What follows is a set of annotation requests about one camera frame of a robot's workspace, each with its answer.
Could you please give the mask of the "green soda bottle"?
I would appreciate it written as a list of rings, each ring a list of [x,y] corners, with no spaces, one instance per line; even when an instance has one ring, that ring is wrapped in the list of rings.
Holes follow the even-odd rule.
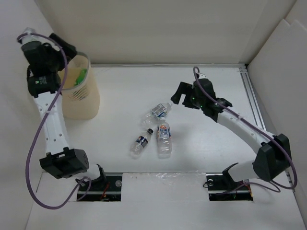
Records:
[[[78,77],[76,78],[74,82],[74,86],[81,84],[84,78],[86,77],[86,74],[87,74],[87,69],[81,69]]]

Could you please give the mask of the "crushed clear water bottle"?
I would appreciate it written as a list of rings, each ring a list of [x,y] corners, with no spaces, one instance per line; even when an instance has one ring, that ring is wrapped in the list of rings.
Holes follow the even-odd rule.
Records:
[[[169,114],[172,105],[170,102],[159,103],[142,117],[141,125],[143,127],[155,126],[161,118],[165,118]]]

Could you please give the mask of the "orange blue label clear bottle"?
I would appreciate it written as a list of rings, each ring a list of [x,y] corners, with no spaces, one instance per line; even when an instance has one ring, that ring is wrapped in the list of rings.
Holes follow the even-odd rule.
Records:
[[[159,120],[157,125],[157,150],[160,159],[166,159],[171,156],[171,130],[164,117]]]

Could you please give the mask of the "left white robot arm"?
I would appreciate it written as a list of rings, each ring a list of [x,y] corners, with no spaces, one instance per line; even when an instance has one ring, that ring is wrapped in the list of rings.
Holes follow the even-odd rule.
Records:
[[[56,34],[41,42],[41,35],[27,32],[18,41],[29,63],[28,91],[41,117],[38,132],[45,135],[41,168],[57,179],[87,175],[88,157],[69,142],[64,119],[87,120],[97,115],[100,96],[89,57]]]

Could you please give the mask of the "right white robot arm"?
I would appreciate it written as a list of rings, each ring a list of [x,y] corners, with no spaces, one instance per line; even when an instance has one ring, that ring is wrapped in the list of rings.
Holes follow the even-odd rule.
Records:
[[[202,110],[205,116],[236,134],[256,154],[255,159],[244,163],[237,161],[222,171],[221,181],[227,190],[248,184],[250,179],[285,187],[274,179],[293,166],[287,136],[275,135],[252,125],[232,109],[228,100],[216,97],[213,84],[207,78],[196,79],[192,84],[181,82],[171,101],[178,104],[182,95],[185,95],[182,103],[185,107]]]

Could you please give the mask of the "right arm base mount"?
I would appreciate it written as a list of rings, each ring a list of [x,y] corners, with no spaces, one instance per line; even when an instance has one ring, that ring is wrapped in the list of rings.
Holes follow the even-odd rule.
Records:
[[[251,188],[243,182],[234,182],[222,173],[207,173],[204,188],[209,201],[253,201]]]

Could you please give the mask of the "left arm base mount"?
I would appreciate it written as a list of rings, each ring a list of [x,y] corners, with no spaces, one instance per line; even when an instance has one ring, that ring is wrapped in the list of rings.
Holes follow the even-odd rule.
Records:
[[[90,190],[85,194],[89,182],[83,182],[77,192],[77,200],[85,202],[120,202],[122,174],[107,173],[106,180],[102,177],[92,180]]]

